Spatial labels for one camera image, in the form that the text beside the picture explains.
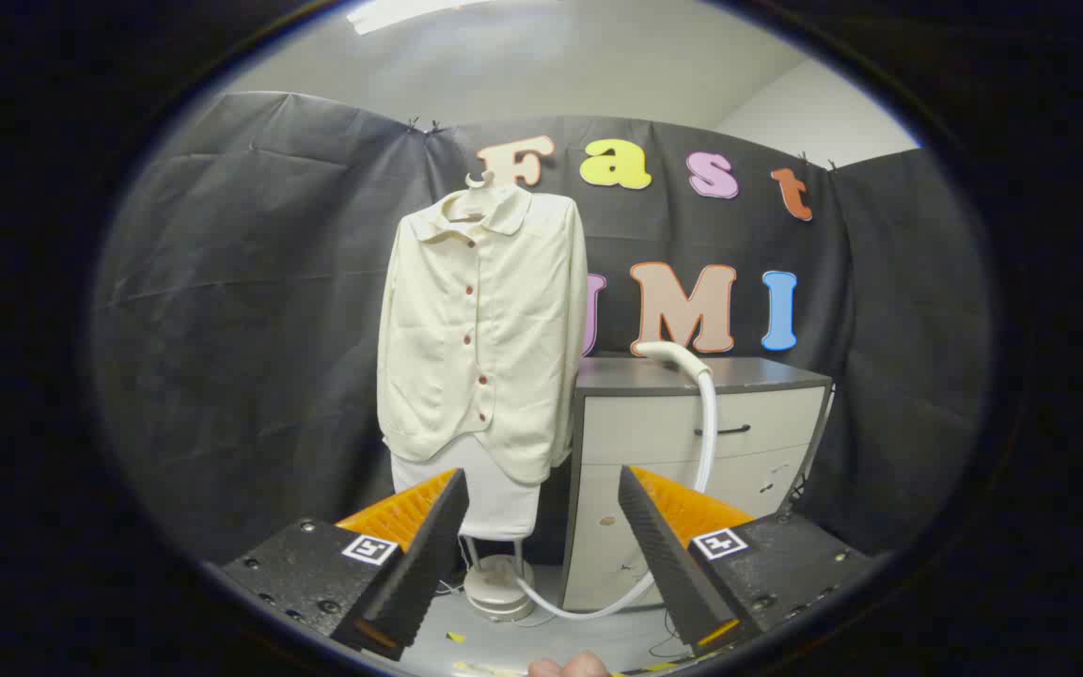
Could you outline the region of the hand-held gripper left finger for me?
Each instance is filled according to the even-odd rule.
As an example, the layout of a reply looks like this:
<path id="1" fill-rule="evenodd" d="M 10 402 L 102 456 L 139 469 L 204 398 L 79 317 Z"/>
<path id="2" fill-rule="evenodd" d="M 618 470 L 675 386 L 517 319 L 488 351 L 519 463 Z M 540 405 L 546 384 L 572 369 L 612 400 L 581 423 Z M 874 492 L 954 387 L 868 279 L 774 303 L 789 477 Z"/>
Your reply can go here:
<path id="1" fill-rule="evenodd" d="M 222 575 L 336 643 L 399 660 L 451 570 L 468 507 L 467 476 L 451 468 L 338 522 L 298 518 Z"/>

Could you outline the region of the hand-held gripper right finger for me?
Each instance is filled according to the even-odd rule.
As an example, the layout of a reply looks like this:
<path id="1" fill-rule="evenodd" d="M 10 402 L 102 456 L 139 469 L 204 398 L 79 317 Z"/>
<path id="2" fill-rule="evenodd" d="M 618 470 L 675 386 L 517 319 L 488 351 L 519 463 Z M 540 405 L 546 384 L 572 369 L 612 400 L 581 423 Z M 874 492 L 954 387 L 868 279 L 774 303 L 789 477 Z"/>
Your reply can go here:
<path id="1" fill-rule="evenodd" d="M 805 616 L 871 569 L 867 554 L 804 515 L 751 518 L 644 468 L 619 468 L 618 502 L 676 635 L 696 656 Z"/>

